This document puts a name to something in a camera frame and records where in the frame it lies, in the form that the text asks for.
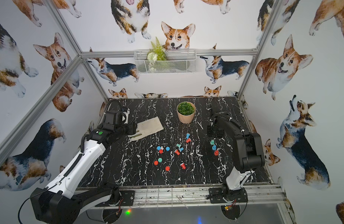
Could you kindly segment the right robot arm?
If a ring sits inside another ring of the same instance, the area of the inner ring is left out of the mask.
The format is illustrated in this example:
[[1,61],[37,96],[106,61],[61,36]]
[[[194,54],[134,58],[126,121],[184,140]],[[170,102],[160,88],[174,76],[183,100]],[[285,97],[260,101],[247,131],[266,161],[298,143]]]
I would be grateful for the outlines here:
[[235,121],[227,112],[210,113],[210,125],[207,134],[221,138],[227,135],[232,140],[233,169],[226,178],[229,190],[239,190],[254,173],[255,169],[265,165],[263,145],[258,133],[251,133]]

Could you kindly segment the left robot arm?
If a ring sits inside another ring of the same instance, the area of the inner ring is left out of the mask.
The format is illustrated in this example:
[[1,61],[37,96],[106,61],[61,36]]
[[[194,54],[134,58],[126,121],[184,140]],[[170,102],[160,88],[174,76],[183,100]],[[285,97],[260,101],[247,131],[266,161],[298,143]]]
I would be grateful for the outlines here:
[[128,108],[111,99],[103,113],[102,122],[90,134],[81,138],[80,151],[74,159],[44,189],[37,188],[30,196],[35,218],[47,224],[72,224],[86,210],[101,204],[120,204],[122,196],[116,184],[76,194],[82,178],[94,162],[113,143],[124,136],[134,135],[137,124],[128,120]]

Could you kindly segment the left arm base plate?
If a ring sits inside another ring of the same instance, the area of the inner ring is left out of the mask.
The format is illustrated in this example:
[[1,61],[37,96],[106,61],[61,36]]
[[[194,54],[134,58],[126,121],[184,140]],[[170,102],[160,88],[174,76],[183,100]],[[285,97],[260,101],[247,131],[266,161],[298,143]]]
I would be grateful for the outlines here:
[[96,207],[118,207],[118,206],[132,206],[134,202],[134,190],[116,190],[112,193],[110,200],[102,202]]

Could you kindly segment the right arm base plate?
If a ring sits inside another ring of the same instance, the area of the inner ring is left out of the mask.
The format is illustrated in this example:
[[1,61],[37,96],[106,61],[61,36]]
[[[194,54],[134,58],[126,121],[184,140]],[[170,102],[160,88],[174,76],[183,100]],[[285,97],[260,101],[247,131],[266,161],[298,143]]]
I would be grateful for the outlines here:
[[237,203],[248,202],[248,195],[244,188],[229,190],[227,188],[209,188],[207,200],[212,204],[215,203]]

